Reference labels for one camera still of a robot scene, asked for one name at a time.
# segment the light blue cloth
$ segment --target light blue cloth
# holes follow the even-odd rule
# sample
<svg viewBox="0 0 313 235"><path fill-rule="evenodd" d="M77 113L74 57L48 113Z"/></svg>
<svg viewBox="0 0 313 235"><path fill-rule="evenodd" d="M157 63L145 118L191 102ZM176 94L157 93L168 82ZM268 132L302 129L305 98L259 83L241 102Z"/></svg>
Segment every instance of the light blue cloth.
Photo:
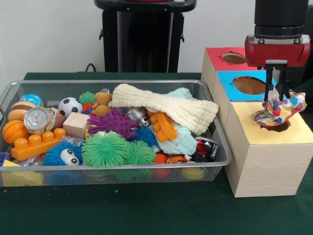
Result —
<svg viewBox="0 0 313 235"><path fill-rule="evenodd" d="M187 88L178 88L175 91L169 92L166 96L197 100L192 97ZM166 154L193 155L196 151L198 143L191 135L191 131L187 127L179 125L175 122L173 122L173 126L178 136L172 141L166 141L163 143L157 141L160 149L162 149Z"/></svg>

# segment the tin can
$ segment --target tin can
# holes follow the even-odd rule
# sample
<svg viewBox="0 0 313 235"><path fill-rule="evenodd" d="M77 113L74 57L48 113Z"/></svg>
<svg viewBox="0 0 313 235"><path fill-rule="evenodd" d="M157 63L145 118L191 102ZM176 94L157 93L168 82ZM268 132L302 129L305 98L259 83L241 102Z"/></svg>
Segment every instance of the tin can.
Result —
<svg viewBox="0 0 313 235"><path fill-rule="evenodd" d="M129 119L137 121L138 127L149 126L151 124L145 107L127 108L124 112Z"/></svg>
<svg viewBox="0 0 313 235"><path fill-rule="evenodd" d="M25 128L33 135L41 135L44 131L51 130L55 121L54 111L46 108L30 109L24 116Z"/></svg>

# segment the googly eye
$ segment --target googly eye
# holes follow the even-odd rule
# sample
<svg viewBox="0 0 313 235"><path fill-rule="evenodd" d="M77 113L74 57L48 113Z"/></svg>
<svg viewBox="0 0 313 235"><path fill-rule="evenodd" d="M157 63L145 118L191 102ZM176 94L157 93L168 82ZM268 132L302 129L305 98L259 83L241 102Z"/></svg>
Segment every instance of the googly eye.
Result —
<svg viewBox="0 0 313 235"><path fill-rule="evenodd" d="M75 157L75 154L71 149L64 149L61 152L60 157L66 165L79 165L78 158Z"/></svg>

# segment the black cable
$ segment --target black cable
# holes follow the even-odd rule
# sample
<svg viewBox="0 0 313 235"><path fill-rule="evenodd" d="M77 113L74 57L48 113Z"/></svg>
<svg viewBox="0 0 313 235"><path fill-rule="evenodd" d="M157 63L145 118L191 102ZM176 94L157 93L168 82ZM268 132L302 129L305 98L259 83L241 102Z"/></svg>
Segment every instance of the black cable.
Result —
<svg viewBox="0 0 313 235"><path fill-rule="evenodd" d="M97 72L97 70L96 70L95 66L93 65L93 63L89 63L89 64L87 65L87 67L86 67L86 69L85 69L85 72L88 72L88 69L89 69L90 66L93 68L93 71L94 71L94 72Z"/></svg>

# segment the soccer ball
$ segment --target soccer ball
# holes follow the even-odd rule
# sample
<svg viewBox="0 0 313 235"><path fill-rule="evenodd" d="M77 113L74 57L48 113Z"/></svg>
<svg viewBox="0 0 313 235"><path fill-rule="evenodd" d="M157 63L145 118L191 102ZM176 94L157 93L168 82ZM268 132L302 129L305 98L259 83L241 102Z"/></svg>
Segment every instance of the soccer ball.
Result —
<svg viewBox="0 0 313 235"><path fill-rule="evenodd" d="M58 110L60 114L65 116L65 118L68 118L68 116L73 112L73 113L81 113L83 110L82 104L80 104L77 99L73 97L68 97L63 99L59 103Z"/></svg>

